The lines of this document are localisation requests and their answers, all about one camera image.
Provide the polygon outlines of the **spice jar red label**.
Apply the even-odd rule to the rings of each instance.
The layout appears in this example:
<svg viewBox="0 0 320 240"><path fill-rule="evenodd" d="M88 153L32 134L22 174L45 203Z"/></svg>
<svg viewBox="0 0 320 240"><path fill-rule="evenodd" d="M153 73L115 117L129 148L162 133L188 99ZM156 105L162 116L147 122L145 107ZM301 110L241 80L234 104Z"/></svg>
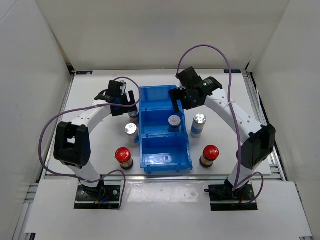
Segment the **spice jar red label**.
<svg viewBox="0 0 320 240"><path fill-rule="evenodd" d="M129 120L131 123L138 125L140 121L140 115L138 111L132 111L128 113Z"/></svg>
<svg viewBox="0 0 320 240"><path fill-rule="evenodd" d="M181 118L178 115L171 115L168 118L168 131L178 132L180 129Z"/></svg>

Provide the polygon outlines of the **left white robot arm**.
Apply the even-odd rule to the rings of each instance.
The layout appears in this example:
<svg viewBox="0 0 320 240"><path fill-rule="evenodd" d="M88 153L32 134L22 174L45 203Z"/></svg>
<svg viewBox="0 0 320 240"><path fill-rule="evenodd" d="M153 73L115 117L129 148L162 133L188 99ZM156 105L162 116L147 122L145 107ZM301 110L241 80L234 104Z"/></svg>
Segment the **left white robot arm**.
<svg viewBox="0 0 320 240"><path fill-rule="evenodd" d="M126 92L128 77L111 80L108 88L101 91L90 106L69 122L61 121L56 127L53 156L67 166L87 187L87 194L93 200L100 200L105 194L101 175L90 162L90 133L109 116L121 116L137 110L134 92Z"/></svg>

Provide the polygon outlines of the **silver cap bottle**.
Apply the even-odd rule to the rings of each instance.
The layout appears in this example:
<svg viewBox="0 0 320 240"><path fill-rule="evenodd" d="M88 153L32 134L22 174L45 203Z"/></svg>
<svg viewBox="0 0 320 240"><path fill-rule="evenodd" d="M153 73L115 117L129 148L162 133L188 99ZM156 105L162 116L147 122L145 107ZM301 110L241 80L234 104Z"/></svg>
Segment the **silver cap bottle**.
<svg viewBox="0 0 320 240"><path fill-rule="evenodd" d="M124 128L125 134L128 138L128 142L132 147L136 147L139 145L139 133L136 124L128 123Z"/></svg>
<svg viewBox="0 0 320 240"><path fill-rule="evenodd" d="M206 121L207 118L203 113L197 113L193 117L190 135L194 138L200 137L206 124Z"/></svg>

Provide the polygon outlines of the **red cap jar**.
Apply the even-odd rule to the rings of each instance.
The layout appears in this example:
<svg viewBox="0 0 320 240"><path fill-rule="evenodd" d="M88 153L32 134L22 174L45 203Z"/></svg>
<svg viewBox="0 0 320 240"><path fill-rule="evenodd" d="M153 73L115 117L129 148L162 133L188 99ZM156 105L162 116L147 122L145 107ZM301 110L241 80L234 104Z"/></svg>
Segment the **red cap jar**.
<svg viewBox="0 0 320 240"><path fill-rule="evenodd" d="M119 163L120 167L124 170L129 170L133 167L134 161L131 156L131 152L126 147L120 147L115 152L115 159Z"/></svg>
<svg viewBox="0 0 320 240"><path fill-rule="evenodd" d="M220 151L215 145L207 145L199 158L199 163L204 168L213 166L214 161L219 157Z"/></svg>

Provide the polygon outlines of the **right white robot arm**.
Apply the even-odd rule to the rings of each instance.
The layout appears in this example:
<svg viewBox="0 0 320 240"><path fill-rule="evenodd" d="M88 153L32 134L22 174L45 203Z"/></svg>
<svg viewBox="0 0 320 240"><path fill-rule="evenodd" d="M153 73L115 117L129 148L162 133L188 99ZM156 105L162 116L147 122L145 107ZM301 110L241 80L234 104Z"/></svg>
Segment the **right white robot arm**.
<svg viewBox="0 0 320 240"><path fill-rule="evenodd" d="M181 87L169 91L175 112L179 104L184 110L206 106L214 111L236 133L237 165L225 181L224 193L230 200L238 199L243 186L257 166L273 151L276 129L252 119L228 97L223 86L213 77L202 79L193 67L176 74Z"/></svg>

